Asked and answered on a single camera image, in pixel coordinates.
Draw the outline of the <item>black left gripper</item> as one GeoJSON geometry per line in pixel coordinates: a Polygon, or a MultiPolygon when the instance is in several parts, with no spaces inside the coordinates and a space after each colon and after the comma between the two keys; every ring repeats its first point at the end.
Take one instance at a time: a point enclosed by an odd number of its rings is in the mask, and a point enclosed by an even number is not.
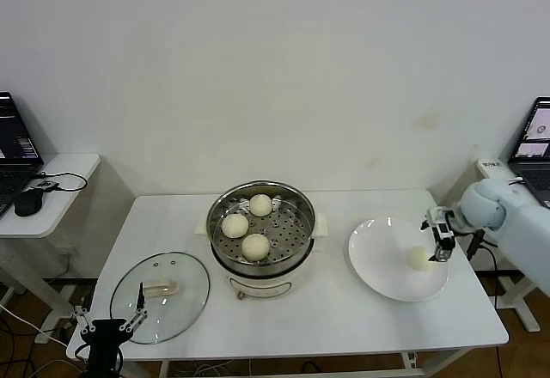
{"type": "Polygon", "coordinates": [[[81,331],[84,347],[89,348],[88,361],[81,377],[120,377],[124,358],[120,346],[129,340],[127,331],[136,331],[148,316],[144,308],[144,285],[139,284],[133,317],[124,319],[89,319],[89,311],[75,306],[73,317],[81,331]]]}

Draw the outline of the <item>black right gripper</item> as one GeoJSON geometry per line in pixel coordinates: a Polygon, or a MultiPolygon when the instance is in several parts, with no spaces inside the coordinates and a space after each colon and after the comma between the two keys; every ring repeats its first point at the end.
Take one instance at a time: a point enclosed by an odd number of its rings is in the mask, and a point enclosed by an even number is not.
{"type": "Polygon", "coordinates": [[[426,211],[420,229],[433,228],[436,239],[436,249],[429,257],[430,262],[447,262],[451,256],[451,250],[455,248],[455,233],[450,224],[450,210],[448,208],[436,207],[426,211]]]}

